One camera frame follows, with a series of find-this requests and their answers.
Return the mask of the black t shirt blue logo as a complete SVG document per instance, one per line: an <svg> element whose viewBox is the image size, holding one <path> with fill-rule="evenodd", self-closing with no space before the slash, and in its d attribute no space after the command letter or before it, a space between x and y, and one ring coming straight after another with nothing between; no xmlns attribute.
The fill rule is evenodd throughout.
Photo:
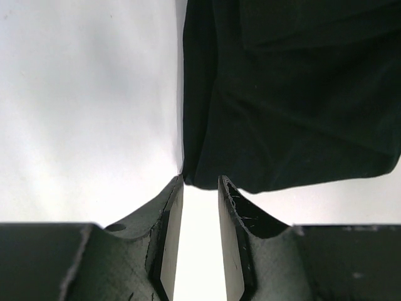
<svg viewBox="0 0 401 301"><path fill-rule="evenodd" d="M186 184L260 193L395 169L399 1L189 1L183 47Z"/></svg>

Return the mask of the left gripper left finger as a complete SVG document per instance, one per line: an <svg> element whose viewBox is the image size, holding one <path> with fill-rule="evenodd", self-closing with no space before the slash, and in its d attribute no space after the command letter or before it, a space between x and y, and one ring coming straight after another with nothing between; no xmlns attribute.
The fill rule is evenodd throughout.
<svg viewBox="0 0 401 301"><path fill-rule="evenodd" d="M101 228L2 223L2 300L172 300L184 183Z"/></svg>

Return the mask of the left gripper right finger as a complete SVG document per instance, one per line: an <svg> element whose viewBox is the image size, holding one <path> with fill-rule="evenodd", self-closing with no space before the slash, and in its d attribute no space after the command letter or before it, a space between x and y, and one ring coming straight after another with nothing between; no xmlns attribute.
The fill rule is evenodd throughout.
<svg viewBox="0 0 401 301"><path fill-rule="evenodd" d="M399 300L400 226L290 226L218 179L228 300Z"/></svg>

